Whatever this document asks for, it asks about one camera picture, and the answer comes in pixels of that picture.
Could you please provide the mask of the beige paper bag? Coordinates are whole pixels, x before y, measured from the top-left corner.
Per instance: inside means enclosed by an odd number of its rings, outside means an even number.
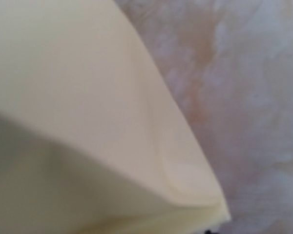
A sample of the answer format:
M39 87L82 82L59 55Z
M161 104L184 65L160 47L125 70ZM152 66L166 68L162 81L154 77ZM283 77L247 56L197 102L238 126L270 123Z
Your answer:
M191 234L230 220L111 0L0 0L0 234Z

